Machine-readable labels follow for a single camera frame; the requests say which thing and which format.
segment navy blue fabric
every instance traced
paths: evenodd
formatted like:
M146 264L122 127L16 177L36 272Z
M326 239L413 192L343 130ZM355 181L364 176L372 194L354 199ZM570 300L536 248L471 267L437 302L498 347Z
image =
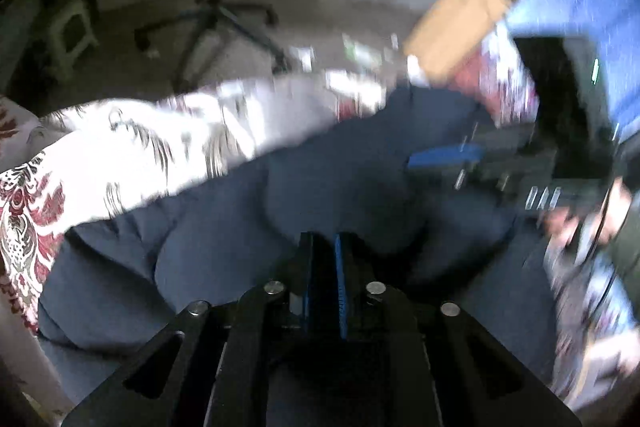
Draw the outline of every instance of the navy blue fabric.
M537 232L490 194L424 192L404 169L412 153L460 142L476 121L490 117L459 93L398 89L370 118L74 227L38 311L66 390L81 399L190 301L226 303L264 283L305 231L356 233L375 252L377 277L416 298L455 296L548 381L555 315Z

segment white patterned fabric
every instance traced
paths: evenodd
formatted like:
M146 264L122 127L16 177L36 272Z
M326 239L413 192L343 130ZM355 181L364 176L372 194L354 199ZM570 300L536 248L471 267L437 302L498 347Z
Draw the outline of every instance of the white patterned fabric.
M25 393L57 419L71 407L33 336L66 230L222 175L384 100L377 83L340 71L226 82L157 103L100 100L42 121L0 99L0 357Z

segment human hand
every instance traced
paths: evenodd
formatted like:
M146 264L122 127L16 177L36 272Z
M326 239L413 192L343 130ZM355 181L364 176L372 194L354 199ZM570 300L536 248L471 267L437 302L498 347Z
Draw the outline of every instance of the human hand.
M599 243L606 245L618 233L625 222L626 214L631 206L631 192L622 184L622 178L617 178L609 197L609 208L605 216L604 225L600 232ZM559 248L564 248L574 238L578 228L578 217L569 216L568 208L556 208L545 217L546 233L551 237L551 241ZM593 237L602 219L602 209L593 220L591 237Z

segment blue cloth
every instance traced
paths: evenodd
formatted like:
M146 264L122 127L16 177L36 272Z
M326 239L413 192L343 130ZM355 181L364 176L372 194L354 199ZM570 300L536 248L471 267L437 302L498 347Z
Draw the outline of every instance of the blue cloth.
M640 127L640 0L521 0L513 35L587 34L604 63L609 115L623 136Z

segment gray carpet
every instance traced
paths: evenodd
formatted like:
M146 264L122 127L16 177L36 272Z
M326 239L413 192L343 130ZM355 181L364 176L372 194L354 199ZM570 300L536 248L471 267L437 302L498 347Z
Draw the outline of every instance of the gray carpet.
M354 0L246 0L272 4L280 24L267 33L284 49L312 46L316 67L349 68L342 34L382 50L390 47L391 34L400 42L421 16L409 10ZM192 23L160 30L151 38L158 58L137 51L133 29L194 6L194 0L154 0L103 13L95 32L100 47L89 49L76 63L68 84L51 87L38 103L37 112L100 98L125 97L157 100L171 95L170 80ZM256 16L248 23L264 28ZM212 32L198 47L191 71L199 85L232 78L268 76L271 57L233 32Z

